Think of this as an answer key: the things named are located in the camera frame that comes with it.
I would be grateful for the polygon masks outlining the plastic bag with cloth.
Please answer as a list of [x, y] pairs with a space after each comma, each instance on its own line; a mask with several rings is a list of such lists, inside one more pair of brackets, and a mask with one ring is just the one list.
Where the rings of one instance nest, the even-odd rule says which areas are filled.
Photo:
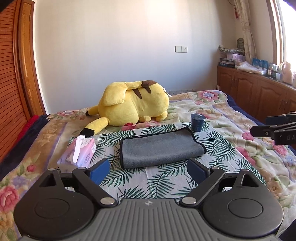
[[249, 64], [247, 61], [241, 62], [237, 68], [237, 70], [244, 71], [247, 73], [258, 74], [261, 76], [266, 75], [265, 69], [256, 68], [255, 66]]

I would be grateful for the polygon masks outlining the beige patterned curtain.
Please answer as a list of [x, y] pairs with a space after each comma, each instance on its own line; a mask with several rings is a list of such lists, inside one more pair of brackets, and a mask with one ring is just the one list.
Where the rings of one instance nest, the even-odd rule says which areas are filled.
[[256, 58], [255, 42], [251, 30], [251, 15], [248, 0], [234, 0], [235, 8], [241, 22], [241, 28], [244, 40], [245, 59], [248, 63], [252, 63]]

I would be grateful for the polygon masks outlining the blue picture box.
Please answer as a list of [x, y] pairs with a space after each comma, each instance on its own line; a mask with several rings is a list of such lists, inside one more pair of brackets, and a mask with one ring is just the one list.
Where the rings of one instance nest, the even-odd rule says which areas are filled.
[[267, 60], [261, 60], [257, 58], [252, 59], [252, 66], [258, 69], [267, 70], [268, 69], [269, 62]]

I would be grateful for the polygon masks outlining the pink tissue pack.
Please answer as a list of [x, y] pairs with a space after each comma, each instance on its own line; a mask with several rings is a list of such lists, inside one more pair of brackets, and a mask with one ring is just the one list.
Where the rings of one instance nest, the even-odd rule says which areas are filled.
[[74, 138], [57, 161], [58, 169], [61, 173], [70, 173], [76, 168], [87, 168], [95, 150], [96, 145], [93, 138], [86, 138], [85, 136]]

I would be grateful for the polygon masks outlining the palm leaf print cloth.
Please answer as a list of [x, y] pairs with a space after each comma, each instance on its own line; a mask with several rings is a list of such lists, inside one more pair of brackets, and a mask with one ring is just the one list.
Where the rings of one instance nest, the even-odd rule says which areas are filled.
[[[102, 131], [95, 135], [93, 138], [96, 151], [90, 165], [103, 158], [107, 158], [110, 163], [110, 173], [100, 183], [100, 187], [117, 201], [121, 201], [123, 198], [174, 198], [180, 200], [197, 186], [187, 172], [186, 160], [154, 167], [124, 170], [120, 166], [119, 142], [127, 137], [176, 131], [183, 127], [191, 127], [191, 124], [170, 123], [128, 131]], [[241, 169], [248, 169], [262, 183], [265, 183], [264, 178], [254, 166], [209, 124], [205, 123], [202, 131], [195, 133], [194, 136], [206, 147], [206, 154], [196, 158], [206, 167], [218, 167], [227, 173], [237, 173]]]

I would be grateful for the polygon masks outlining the dark blue plastic cup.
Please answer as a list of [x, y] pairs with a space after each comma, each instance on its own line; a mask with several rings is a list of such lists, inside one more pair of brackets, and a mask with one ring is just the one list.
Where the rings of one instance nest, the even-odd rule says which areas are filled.
[[205, 116], [200, 113], [191, 114], [191, 126], [193, 132], [201, 132]]

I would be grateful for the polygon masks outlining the wooden low cabinet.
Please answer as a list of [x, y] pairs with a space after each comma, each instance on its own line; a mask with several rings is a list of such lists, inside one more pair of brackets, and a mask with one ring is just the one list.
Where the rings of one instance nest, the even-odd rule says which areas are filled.
[[230, 95], [248, 114], [264, 123], [266, 117], [295, 111], [295, 88], [234, 68], [217, 67], [217, 89]]

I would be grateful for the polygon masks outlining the red blanket edge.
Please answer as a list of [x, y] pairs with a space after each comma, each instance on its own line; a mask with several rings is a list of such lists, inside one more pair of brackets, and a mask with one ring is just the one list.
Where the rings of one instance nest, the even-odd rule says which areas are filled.
[[21, 139], [22, 137], [27, 133], [27, 131], [29, 130], [29, 128], [39, 119], [38, 115], [34, 115], [32, 116], [27, 123], [23, 126], [22, 130], [20, 131], [20, 133], [18, 134], [16, 141], [14, 143], [14, 145], [16, 145]]

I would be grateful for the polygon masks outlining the dark blue blanket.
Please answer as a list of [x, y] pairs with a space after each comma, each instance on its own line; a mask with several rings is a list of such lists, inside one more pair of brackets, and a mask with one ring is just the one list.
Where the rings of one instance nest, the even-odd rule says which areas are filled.
[[16, 145], [13, 145], [12, 149], [8, 152], [8, 154], [1, 162], [1, 180], [8, 173], [10, 173], [10, 171], [12, 171], [18, 166], [18, 164], [22, 161], [25, 154], [31, 147], [32, 143], [37, 138], [41, 129], [48, 122], [48, 115], [45, 114], [39, 116], [39, 119], [29, 128], [29, 130], [22, 137], [22, 139]]

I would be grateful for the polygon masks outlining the yellow Pikachu plush toy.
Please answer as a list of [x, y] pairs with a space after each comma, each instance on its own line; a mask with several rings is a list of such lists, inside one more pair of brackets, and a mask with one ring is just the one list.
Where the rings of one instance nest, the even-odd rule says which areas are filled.
[[86, 125], [80, 134], [91, 137], [106, 126], [124, 126], [127, 123], [160, 122], [168, 116], [169, 95], [153, 80], [114, 82], [107, 86], [96, 106], [86, 111], [87, 116], [99, 118]]

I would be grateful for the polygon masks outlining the white wall socket plate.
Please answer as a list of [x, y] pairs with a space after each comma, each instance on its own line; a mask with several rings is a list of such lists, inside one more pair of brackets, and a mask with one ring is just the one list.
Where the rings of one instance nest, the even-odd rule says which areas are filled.
[[175, 46], [176, 53], [187, 53], [188, 48], [186, 46]]

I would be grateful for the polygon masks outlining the floral bed quilt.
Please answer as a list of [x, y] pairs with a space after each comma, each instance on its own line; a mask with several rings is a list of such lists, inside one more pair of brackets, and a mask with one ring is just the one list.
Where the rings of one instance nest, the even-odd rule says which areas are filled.
[[[264, 178], [283, 207], [284, 219], [278, 232], [284, 233], [295, 221], [295, 151], [289, 146], [276, 146], [269, 138], [254, 138], [250, 129], [258, 121], [239, 108], [231, 96], [218, 90], [178, 94], [170, 98], [168, 116], [162, 122], [108, 126], [103, 131], [191, 124], [193, 113], [204, 115], [204, 124], [228, 140]], [[1, 240], [20, 238], [13, 218], [17, 201], [48, 168], [56, 168], [67, 145], [93, 118], [86, 116], [86, 109], [78, 109], [52, 113], [48, 120], [22, 161], [1, 180]]]

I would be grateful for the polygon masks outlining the stack of boxes and books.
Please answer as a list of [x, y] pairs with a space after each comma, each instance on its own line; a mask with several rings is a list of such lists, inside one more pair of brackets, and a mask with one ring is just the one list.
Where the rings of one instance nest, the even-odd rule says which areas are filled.
[[244, 49], [229, 49], [219, 45], [218, 50], [220, 53], [219, 62], [231, 65], [234, 68], [239, 67], [246, 60]]

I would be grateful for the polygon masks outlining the purple and grey microfibre towel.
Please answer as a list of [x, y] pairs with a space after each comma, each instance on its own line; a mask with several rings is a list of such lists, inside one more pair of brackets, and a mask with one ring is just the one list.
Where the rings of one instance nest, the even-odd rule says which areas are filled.
[[189, 128], [166, 133], [123, 138], [119, 157], [123, 169], [142, 168], [200, 157], [206, 147]]

